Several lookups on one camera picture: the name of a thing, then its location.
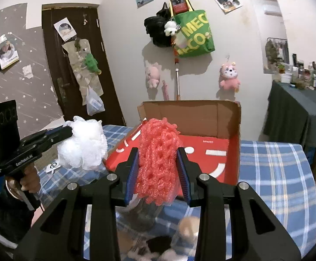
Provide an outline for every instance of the pink plush toy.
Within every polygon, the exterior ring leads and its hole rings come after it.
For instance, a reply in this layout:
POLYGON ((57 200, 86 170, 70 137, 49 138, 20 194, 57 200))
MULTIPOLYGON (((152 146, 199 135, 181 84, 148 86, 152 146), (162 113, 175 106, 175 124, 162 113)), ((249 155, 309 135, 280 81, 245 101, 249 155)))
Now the pink plush toy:
POLYGON ((221 75, 224 80, 220 82, 220 85, 223 89, 231 89, 234 88, 235 92, 239 91, 240 81, 238 79, 238 73, 235 69, 235 62, 231 65, 222 65, 221 67, 221 75))
POLYGON ((160 80, 161 65, 157 62, 146 68, 146 81, 148 88, 157 88, 160 80))

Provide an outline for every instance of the human hand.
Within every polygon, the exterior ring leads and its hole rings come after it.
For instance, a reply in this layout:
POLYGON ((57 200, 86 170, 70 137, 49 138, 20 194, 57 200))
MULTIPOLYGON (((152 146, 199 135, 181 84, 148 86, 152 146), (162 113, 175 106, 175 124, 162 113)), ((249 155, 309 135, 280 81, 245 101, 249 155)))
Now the human hand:
MULTIPOLYGON (((35 169, 34 163, 29 164, 24 170, 25 176, 20 180, 20 184, 22 185, 22 191, 29 191, 29 193, 37 193, 41 189, 40 177, 37 174, 37 170, 35 169)), ((15 183, 16 181, 7 177, 6 180, 11 188, 16 191, 15 183)))

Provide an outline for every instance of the metal screw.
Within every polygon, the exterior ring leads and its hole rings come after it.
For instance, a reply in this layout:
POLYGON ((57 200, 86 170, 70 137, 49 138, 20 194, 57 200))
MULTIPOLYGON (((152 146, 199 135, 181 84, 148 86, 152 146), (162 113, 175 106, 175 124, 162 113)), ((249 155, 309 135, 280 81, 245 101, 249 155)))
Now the metal screw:
POLYGON ((246 190, 246 189, 249 188, 249 185, 248 185, 246 182, 241 182, 241 183, 239 184, 239 187, 240 187, 241 189, 243 189, 243 190, 246 190))
POLYGON ((69 184, 67 185, 67 188, 68 188, 69 190, 74 190, 74 189, 77 188, 77 184, 76 184, 75 182, 69 183, 69 184))
POLYGON ((199 175, 199 178, 202 180, 202 181, 207 181, 210 176, 208 174, 200 174, 199 175))
POLYGON ((117 178, 116 174, 108 174, 106 177, 109 181, 114 181, 117 178))

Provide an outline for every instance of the beige fabric wall pocket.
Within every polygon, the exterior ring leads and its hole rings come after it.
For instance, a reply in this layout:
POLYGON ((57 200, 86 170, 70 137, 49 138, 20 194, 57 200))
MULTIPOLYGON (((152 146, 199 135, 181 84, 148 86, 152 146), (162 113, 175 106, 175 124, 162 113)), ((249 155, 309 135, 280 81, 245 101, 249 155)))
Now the beige fabric wall pocket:
POLYGON ((89 41, 87 39, 81 39, 79 41, 79 45, 81 46, 79 51, 77 51, 74 43, 74 41, 67 42, 63 45, 63 48, 69 55, 70 65, 79 84, 79 90, 81 91, 83 100, 82 105, 85 105, 88 85, 98 96, 103 95, 104 91, 102 90, 98 75, 96 73, 91 73, 84 64, 84 58, 91 53, 89 41))

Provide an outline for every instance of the door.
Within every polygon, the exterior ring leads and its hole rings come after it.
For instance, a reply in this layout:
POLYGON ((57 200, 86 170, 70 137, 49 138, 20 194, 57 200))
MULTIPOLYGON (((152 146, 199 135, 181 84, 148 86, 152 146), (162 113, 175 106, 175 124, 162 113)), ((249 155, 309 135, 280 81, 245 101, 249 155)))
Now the door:
POLYGON ((103 125, 126 125, 107 63, 97 10, 80 7, 43 10, 42 29, 48 66, 64 119, 73 120, 74 116, 80 116, 86 120, 102 120, 103 125), (65 17, 74 27, 77 37, 89 41, 91 53, 98 61, 98 67, 102 71, 98 77, 104 91, 101 100, 104 102, 105 111, 93 116, 87 114, 86 105, 82 106, 79 85, 73 74, 67 52, 62 48, 65 42, 54 28, 54 24, 65 17))

